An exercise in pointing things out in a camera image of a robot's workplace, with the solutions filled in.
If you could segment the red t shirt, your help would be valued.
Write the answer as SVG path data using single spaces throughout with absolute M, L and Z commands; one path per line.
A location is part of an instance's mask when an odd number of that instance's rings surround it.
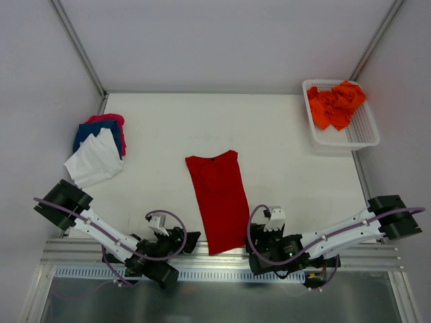
M 249 206 L 238 164 L 229 150 L 215 157 L 185 158 L 195 189 L 209 255 L 245 245 Z

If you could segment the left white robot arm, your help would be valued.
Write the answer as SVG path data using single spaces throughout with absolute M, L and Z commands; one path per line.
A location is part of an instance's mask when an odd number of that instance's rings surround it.
M 128 277 L 146 277 L 167 288 L 178 280 L 179 272 L 168 261 L 191 254 L 201 236 L 187 231 L 184 223 L 170 211 L 155 210 L 145 215 L 155 241 L 135 234 L 124 234 L 105 222 L 92 208 L 93 198 L 80 188 L 61 180 L 34 210 L 63 231 L 74 229 L 94 238 L 102 247 L 102 261 L 117 276 L 119 285 L 132 287 Z

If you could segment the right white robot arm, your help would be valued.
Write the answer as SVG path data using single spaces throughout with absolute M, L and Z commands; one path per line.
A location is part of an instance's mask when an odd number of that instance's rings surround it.
M 378 196 L 360 212 L 303 234 L 284 235 L 286 214 L 281 207 L 259 205 L 267 219 L 264 224 L 249 221 L 246 252 L 254 275 L 275 273 L 285 277 L 308 267 L 336 268 L 339 253 L 368 240 L 399 240 L 421 233 L 414 216 L 423 207 L 407 207 L 398 195 Z

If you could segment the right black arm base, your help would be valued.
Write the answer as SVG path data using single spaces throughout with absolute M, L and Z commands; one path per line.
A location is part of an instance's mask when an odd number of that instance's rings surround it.
M 341 261 L 338 255 L 330 258 L 323 258 L 323 256 L 320 256 L 318 258 L 308 259 L 305 264 L 306 267 L 313 268 L 335 268 L 340 265 Z

